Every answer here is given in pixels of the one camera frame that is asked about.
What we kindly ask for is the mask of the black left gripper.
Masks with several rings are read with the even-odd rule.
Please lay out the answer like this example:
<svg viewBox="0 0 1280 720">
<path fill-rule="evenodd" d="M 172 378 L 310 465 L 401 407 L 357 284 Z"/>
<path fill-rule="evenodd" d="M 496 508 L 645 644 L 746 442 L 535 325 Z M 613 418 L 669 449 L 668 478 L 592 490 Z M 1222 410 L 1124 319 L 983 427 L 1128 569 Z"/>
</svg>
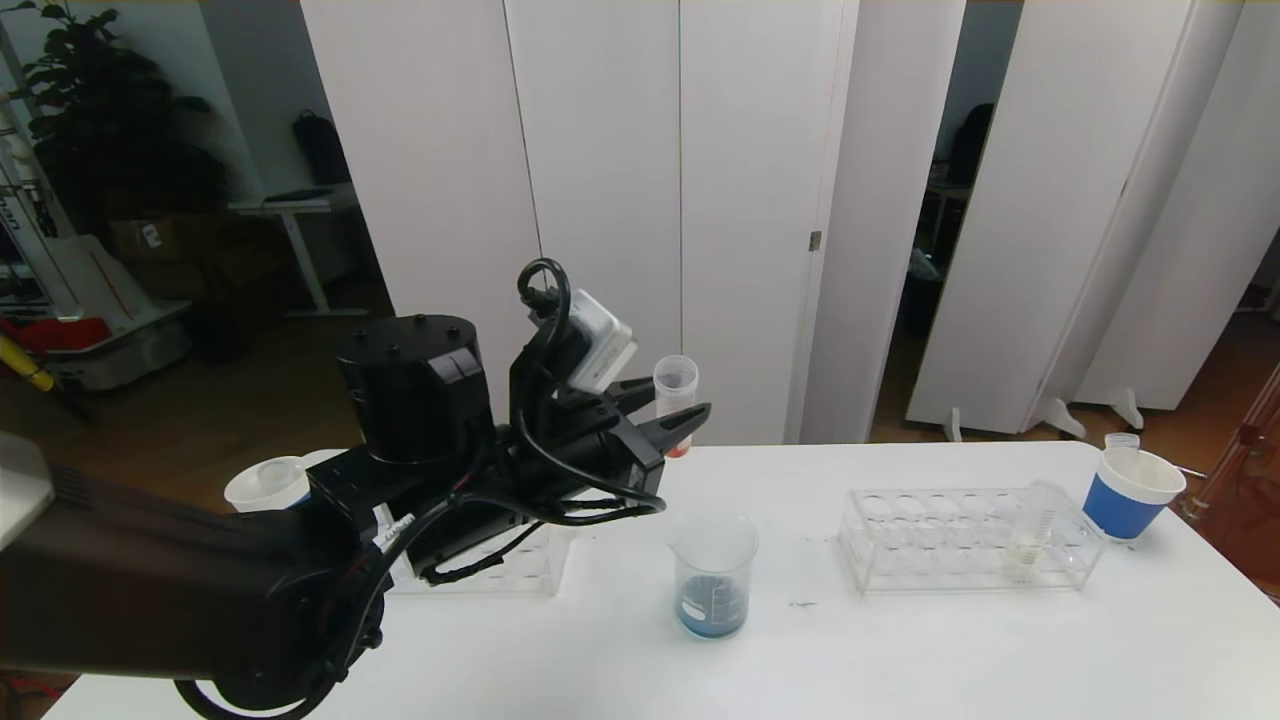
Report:
<svg viewBox="0 0 1280 720">
<path fill-rule="evenodd" d="M 554 477 L 612 495 L 622 506 L 664 506 L 659 454 L 677 450 L 707 423 L 710 404 L 636 427 L 626 416 L 655 401 L 652 375 L 617 380 L 605 395 L 570 391 L 526 397 L 526 450 Z"/>
</svg>

